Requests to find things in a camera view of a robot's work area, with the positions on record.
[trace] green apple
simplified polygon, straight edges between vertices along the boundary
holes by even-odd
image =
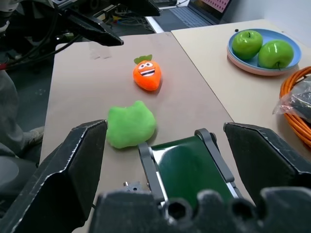
[[[293,60],[294,50],[284,40],[271,40],[264,44],[258,54],[258,63],[262,68],[279,69],[287,67]]]
[[[232,42],[233,53],[241,60],[249,60],[255,57],[261,46],[261,34],[252,30],[238,33]]]

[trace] orange carrot plush toy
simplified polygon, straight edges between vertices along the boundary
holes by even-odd
[[[152,60],[152,55],[141,56],[134,60],[137,64],[133,70],[133,78],[138,86],[147,90],[158,89],[161,80],[161,70],[158,63]]]

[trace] laptop keyboard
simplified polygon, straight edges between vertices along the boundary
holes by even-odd
[[[197,28],[210,25],[207,22],[201,20],[194,13],[192,13],[188,9],[188,7],[171,8],[170,11],[173,12],[173,14],[176,15],[181,21],[183,21],[183,23],[186,24],[189,28]]]

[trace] carrot plush leaf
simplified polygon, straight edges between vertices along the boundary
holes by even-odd
[[[135,64],[139,64],[142,61],[151,61],[152,60],[152,54],[149,54],[147,56],[140,56],[138,58],[134,59]]]

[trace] table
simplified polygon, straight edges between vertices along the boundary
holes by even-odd
[[[281,84],[293,71],[279,77],[263,77],[237,68],[226,58],[226,47],[235,29],[251,28],[286,34],[264,19],[175,30],[172,33],[235,122],[270,128],[301,155],[311,159],[311,153],[293,133],[284,116],[272,115]],[[299,68],[311,66],[311,48],[295,41],[302,50]]]
[[[107,118],[111,106],[129,106],[143,100],[157,119],[157,145],[207,128],[218,138],[221,154],[241,193],[250,199],[239,177],[223,124],[232,119],[171,33],[122,37],[124,45],[104,47],[94,59],[88,42],[75,43],[55,56],[41,161],[84,122]],[[159,92],[139,89],[132,78],[134,58],[152,54],[163,74]],[[124,182],[146,178],[138,150],[113,149],[106,142],[97,195],[122,188]],[[85,233],[89,222],[75,233]]]

